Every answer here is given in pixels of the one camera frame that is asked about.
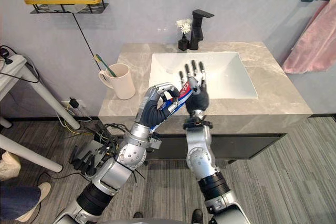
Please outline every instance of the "toothbrush cup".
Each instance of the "toothbrush cup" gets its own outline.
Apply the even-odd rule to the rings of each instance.
[[[130,99],[135,94],[130,68],[126,64],[116,63],[109,66],[117,77],[113,77],[108,69],[101,70],[98,77],[107,87],[113,89],[121,100]]]

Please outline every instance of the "gray wall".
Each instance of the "gray wall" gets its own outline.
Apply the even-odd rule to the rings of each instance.
[[[205,41],[263,41],[282,63],[309,18],[321,3],[300,0],[106,0],[103,14],[76,17],[93,50],[112,64],[126,42],[177,42],[175,21],[204,9],[215,14],[205,20]],[[2,0],[2,43],[30,56],[48,88],[59,100],[81,99],[97,115],[105,87],[97,66],[71,14],[31,15],[23,0]],[[336,67],[323,73],[290,78],[314,113],[336,113],[332,96]],[[25,83],[11,91],[1,114],[9,117],[55,114]]]

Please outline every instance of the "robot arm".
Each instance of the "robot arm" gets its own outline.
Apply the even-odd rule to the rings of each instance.
[[[194,61],[192,66],[195,76],[197,72]],[[204,111],[208,107],[209,98],[206,92],[205,71],[201,62],[199,68],[203,75],[202,82],[200,87],[194,85],[193,94],[186,101],[190,117],[183,125],[188,144],[187,165],[198,180],[208,212],[214,215],[210,223],[250,224],[234,192],[230,190],[221,170],[215,164],[215,156],[210,147],[212,123],[204,121]],[[189,67],[186,66],[188,82],[196,83],[195,77],[188,69]]]
[[[173,103],[158,110],[158,101],[164,92],[173,97]],[[175,111],[180,93],[171,83],[148,89],[139,107],[131,131],[124,135],[124,143],[116,158],[112,157],[96,173],[83,192],[56,218],[54,224],[97,223],[114,195],[127,182],[132,171],[146,159],[146,148],[159,148],[161,141],[150,137],[150,128],[162,123]]]

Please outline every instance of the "small black vase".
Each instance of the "small black vase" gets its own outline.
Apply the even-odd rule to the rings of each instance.
[[[189,47],[189,40],[187,40],[187,37],[183,34],[182,39],[178,41],[179,43],[179,49],[182,51],[185,51]]]

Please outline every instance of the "person's foot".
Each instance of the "person's foot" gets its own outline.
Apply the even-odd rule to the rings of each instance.
[[[141,212],[136,212],[133,215],[133,219],[143,219],[143,214]]]
[[[203,213],[200,209],[195,209],[193,211],[193,216],[191,217],[191,223],[203,224]]]
[[[2,154],[0,160],[0,180],[7,180],[17,177],[21,169],[19,158],[10,152]]]
[[[33,207],[29,212],[25,213],[24,215],[21,215],[20,217],[16,218],[16,220],[20,221],[20,222],[26,222],[27,220],[30,219],[30,217],[33,215],[36,207],[38,204],[40,204],[40,202],[45,198],[47,197],[47,195],[49,194],[50,192],[50,189],[51,189],[51,184],[48,183],[48,182],[44,182],[42,184],[40,184],[38,186],[38,188],[40,188],[41,190],[41,196],[40,196],[40,199],[38,200],[38,203],[36,204],[35,207]]]

